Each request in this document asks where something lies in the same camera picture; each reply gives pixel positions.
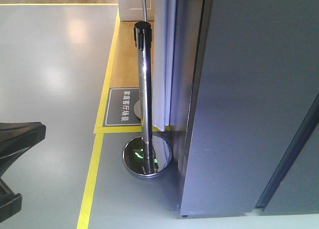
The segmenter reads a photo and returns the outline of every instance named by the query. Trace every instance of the metal pole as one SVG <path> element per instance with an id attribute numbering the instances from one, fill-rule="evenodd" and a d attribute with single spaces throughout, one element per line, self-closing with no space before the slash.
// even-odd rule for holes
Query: metal pole
<path id="1" fill-rule="evenodd" d="M 147 22 L 148 21 L 148 8 L 146 5 L 146 0 L 142 0 L 142 4 L 143 4 L 143 16 L 144 16 L 144 21 Z"/>
<path id="2" fill-rule="evenodd" d="M 135 24 L 135 38 L 138 50 L 141 124 L 143 141 L 143 160 L 147 174 L 154 173 L 152 149 L 152 82 L 151 82 L 151 39 L 152 29 L 148 22 Z"/>
<path id="3" fill-rule="evenodd" d="M 133 138 L 124 148 L 123 161 L 133 175 L 153 178 L 167 167 L 172 152 L 165 138 L 153 136 L 152 131 L 152 72 L 151 24 L 147 22 L 146 0 L 143 0 L 144 21 L 134 25 L 134 38 L 138 50 L 140 108 L 142 136 Z"/>

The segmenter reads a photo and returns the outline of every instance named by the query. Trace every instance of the gray floor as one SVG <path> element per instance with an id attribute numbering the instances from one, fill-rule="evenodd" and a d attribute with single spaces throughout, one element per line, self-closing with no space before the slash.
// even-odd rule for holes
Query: gray floor
<path id="1" fill-rule="evenodd" d="M 23 196 L 1 229 L 74 229 L 117 6 L 0 6 L 0 121 L 46 138 L 2 179 Z"/>

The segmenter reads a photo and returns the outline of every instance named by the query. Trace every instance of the stanchion base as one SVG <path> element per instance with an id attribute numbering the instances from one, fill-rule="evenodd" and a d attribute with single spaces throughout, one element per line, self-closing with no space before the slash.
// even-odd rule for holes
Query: stanchion base
<path id="1" fill-rule="evenodd" d="M 169 164 L 172 152 L 167 141 L 153 136 L 154 168 L 156 172 L 146 174 L 143 162 L 143 142 L 141 137 L 133 138 L 124 148 L 123 161 L 127 170 L 140 178 L 154 178 L 159 176 Z"/>
<path id="2" fill-rule="evenodd" d="M 134 113 L 138 119 L 141 119 L 141 101 L 137 101 L 134 105 Z"/>

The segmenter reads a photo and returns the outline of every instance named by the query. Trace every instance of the yellow floor line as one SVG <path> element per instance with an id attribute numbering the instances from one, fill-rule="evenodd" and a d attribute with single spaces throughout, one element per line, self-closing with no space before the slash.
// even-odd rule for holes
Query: yellow floor line
<path id="1" fill-rule="evenodd" d="M 0 3 L 0 6 L 30 6 L 30 5 L 119 5 L 118 3 Z"/>
<path id="2" fill-rule="evenodd" d="M 113 72 L 116 44 L 117 44 L 117 40 L 118 40 L 118 36 L 119 36 L 119 29 L 120 29 L 120 16 L 118 13 L 116 15 L 116 23 L 115 23 L 115 29 L 114 29 L 114 34 L 113 34 L 113 40 L 112 40 L 112 45 L 111 45 L 111 50 L 110 50 L 108 66 L 106 68 L 106 75 L 105 75 L 105 79 L 104 79 L 98 115 L 97 115 L 96 122 L 95 122 L 95 128 L 103 127 L 104 115 L 105 115 L 105 110 L 106 110 L 106 103 L 107 103 L 108 96 L 109 96 L 109 87 L 110 87 L 111 76 L 112 76 L 112 72 Z"/>
<path id="3" fill-rule="evenodd" d="M 94 198 L 95 184 L 99 170 L 99 163 L 103 145 L 104 134 L 96 134 L 93 146 L 93 152 L 84 189 L 84 195 L 82 199 L 82 205 L 80 210 L 80 216 L 78 220 L 77 229 L 87 229 L 90 222 L 90 215 L 92 209 L 92 203 Z"/>
<path id="4" fill-rule="evenodd" d="M 110 79 L 111 79 L 111 75 L 113 71 L 113 62 L 114 62 L 114 56 L 115 56 L 115 48 L 116 48 L 117 38 L 119 34 L 119 26 L 120 26 L 120 17 L 118 12 L 116 16 L 113 40 L 112 40 L 112 45 L 110 49 L 108 66 L 106 68 L 106 77 L 105 77 L 104 86 L 102 89 L 101 101 L 100 101 L 100 106 L 98 110 L 96 124 L 103 123 L 104 112 L 106 107 L 105 100 L 107 100 L 108 93 L 109 93 L 109 85 L 110 85 Z M 100 163 L 100 157 L 101 157 L 101 151 L 102 151 L 102 145 L 103 145 L 103 137 L 104 137 L 103 133 L 98 133 L 95 136 L 93 152 L 92 152 L 91 162 L 89 166 L 88 176 L 86 179 L 77 229 L 87 229 L 89 226 L 92 203 L 94 198 L 95 184 L 96 184 L 96 179 L 98 175 L 98 169 L 99 169 L 99 163 Z"/>
<path id="5" fill-rule="evenodd" d="M 170 131 L 170 126 L 165 127 L 165 131 Z M 118 127 L 102 127 L 95 128 L 94 133 L 136 133 L 141 132 L 141 126 L 118 126 Z M 160 129 L 153 127 L 153 132 L 160 132 Z"/>

